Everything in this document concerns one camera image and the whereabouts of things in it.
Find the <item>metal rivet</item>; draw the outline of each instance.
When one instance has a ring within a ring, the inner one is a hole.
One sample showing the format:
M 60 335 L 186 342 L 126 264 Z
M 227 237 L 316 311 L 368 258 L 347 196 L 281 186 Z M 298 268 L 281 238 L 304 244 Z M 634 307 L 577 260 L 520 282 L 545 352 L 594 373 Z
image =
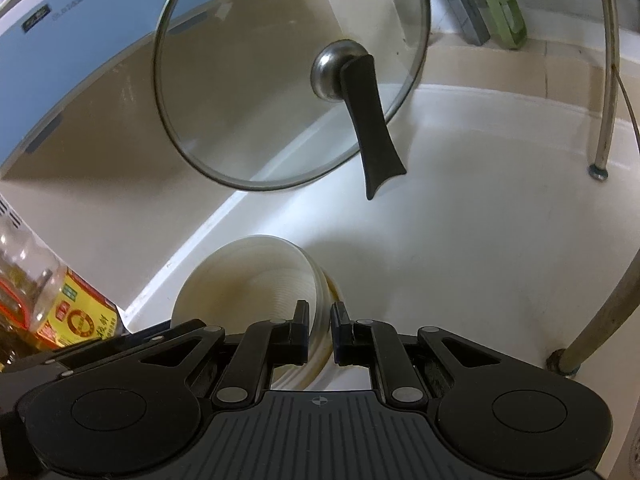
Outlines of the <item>metal rivet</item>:
M 244 388 L 228 386 L 219 390 L 216 397 L 222 402 L 240 402 L 241 400 L 245 400 L 248 395 Z
M 423 398 L 422 392 L 412 386 L 402 386 L 392 391 L 391 396 L 398 402 L 418 402 Z

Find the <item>sink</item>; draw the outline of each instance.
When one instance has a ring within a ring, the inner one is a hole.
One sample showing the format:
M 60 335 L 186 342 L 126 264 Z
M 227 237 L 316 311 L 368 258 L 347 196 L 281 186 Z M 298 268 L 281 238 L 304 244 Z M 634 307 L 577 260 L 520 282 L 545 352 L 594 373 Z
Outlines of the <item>sink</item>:
M 414 334 L 436 325 L 543 366 L 602 305 L 640 246 L 640 164 L 619 122 L 606 184 L 586 174 L 599 121 L 506 92 L 422 85 L 390 124 L 408 173 L 364 194 L 359 156 L 292 190 L 234 193 L 125 312 L 130 330 L 168 319 L 189 273 L 238 237 L 301 246 L 337 284 L 354 319 Z M 640 317 L 582 366 L 608 403 L 608 472 L 640 394 Z M 329 365 L 322 386 L 365 388 Z

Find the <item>logo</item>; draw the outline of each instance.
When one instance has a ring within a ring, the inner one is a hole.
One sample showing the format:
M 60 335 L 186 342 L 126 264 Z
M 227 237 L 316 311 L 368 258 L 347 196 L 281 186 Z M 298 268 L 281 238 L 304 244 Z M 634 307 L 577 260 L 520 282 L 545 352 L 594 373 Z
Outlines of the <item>logo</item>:
M 49 5 L 43 5 L 38 10 L 36 10 L 31 16 L 29 16 L 22 23 L 22 30 L 24 31 L 24 33 L 26 34 L 34 27 L 34 25 L 44 20 L 44 17 L 50 12 L 51 12 L 51 7 L 49 7 Z
M 62 294 L 68 297 L 71 301 L 75 301 L 78 293 L 65 283 L 62 287 Z
M 56 309 L 56 319 L 58 321 L 65 319 L 66 313 L 69 311 L 69 307 L 70 305 L 66 301 L 63 301 L 58 305 Z
M 72 310 L 66 318 L 69 330 L 80 337 L 89 337 L 95 332 L 94 320 L 82 310 Z
M 324 406 L 326 403 L 329 402 L 329 399 L 318 395 L 317 397 L 314 397 L 313 399 L 311 399 L 311 402 L 314 403 L 316 406 Z
M 38 334 L 40 334 L 44 339 L 51 341 L 52 343 L 56 342 L 56 331 L 53 330 L 51 323 L 47 321 L 39 330 Z

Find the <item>glass pot lid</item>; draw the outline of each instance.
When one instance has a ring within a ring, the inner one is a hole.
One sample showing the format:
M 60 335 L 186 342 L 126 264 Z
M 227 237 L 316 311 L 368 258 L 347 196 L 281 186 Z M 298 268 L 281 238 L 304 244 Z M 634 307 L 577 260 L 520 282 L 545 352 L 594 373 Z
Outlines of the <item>glass pot lid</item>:
M 360 149 L 371 199 L 406 172 L 386 123 L 430 20 L 429 0 L 167 0 L 152 56 L 162 124 L 196 170 L 242 190 L 309 182 Z

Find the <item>bottle label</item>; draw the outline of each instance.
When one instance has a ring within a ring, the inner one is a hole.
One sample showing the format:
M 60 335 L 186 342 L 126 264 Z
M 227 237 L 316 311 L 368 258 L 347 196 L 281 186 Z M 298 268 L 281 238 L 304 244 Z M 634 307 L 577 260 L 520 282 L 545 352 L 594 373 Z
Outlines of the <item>bottle label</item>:
M 113 303 L 68 270 L 62 290 L 37 334 L 52 346 L 69 346 L 111 337 L 117 323 L 118 312 Z

